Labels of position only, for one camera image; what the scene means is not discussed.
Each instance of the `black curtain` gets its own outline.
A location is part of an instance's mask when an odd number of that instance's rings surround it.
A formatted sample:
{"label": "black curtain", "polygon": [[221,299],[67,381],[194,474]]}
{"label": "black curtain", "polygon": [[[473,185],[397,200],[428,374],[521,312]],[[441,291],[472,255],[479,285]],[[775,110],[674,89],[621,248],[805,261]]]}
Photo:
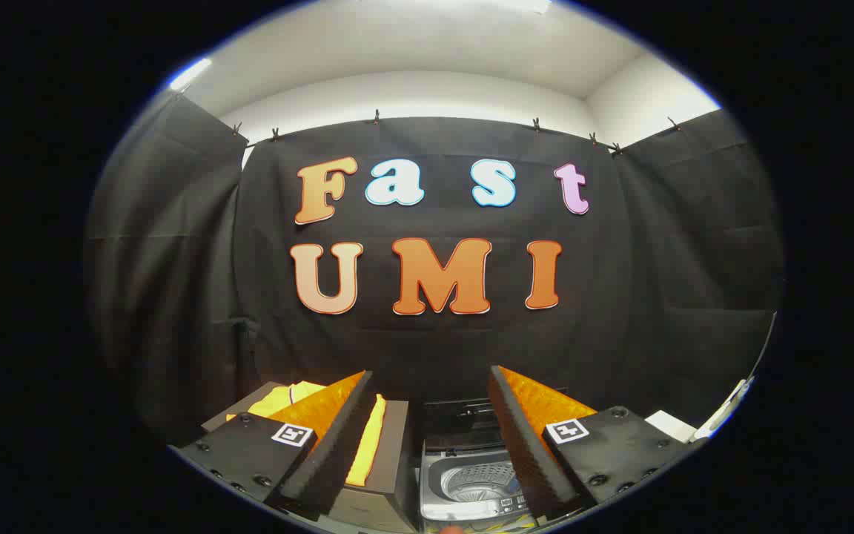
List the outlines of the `black curtain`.
{"label": "black curtain", "polygon": [[615,156],[627,198],[632,306],[614,362],[639,413],[700,426],[755,365],[782,295],[772,183],[728,112]]}
{"label": "black curtain", "polygon": [[94,194],[85,266],[102,357],[171,443],[192,440],[252,376],[239,362],[231,271],[246,145],[167,92],[119,143]]}
{"label": "black curtain", "polygon": [[[480,398],[500,364],[604,409],[665,409],[703,423],[755,364],[778,307],[782,251],[772,192],[752,146],[716,111],[610,156],[588,139],[507,122],[410,118],[313,128],[258,143],[176,95],[123,139],[88,226],[90,307],[105,360],[168,442],[268,380],[330,383],[375,372],[388,398]],[[335,215],[294,223],[306,165],[352,156]],[[386,159],[420,166],[413,206],[365,199]],[[471,197],[477,159],[516,170],[506,207]],[[583,216],[553,170],[586,176]],[[423,237],[441,263],[458,241],[492,243],[482,315],[399,317],[391,243]],[[556,240],[560,304],[531,311],[526,244]],[[365,246],[351,311],[315,314],[295,293],[288,249],[325,248],[323,293],[338,289],[333,243]]]}

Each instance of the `ceiling light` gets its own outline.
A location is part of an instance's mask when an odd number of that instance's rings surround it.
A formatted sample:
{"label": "ceiling light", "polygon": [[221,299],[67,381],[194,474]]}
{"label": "ceiling light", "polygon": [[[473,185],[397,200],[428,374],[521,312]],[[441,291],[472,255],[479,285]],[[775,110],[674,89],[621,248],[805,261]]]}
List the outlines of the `ceiling light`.
{"label": "ceiling light", "polygon": [[539,13],[541,15],[549,9],[549,4],[551,3],[552,0],[529,0],[529,9],[532,10],[533,13]]}
{"label": "ceiling light", "polygon": [[203,58],[193,64],[193,67],[187,68],[180,73],[179,76],[175,78],[172,82],[170,82],[170,89],[174,91],[179,91],[187,87],[190,84],[190,81],[193,81],[193,78],[196,78],[206,67],[210,67],[210,64],[213,63],[209,58]]}

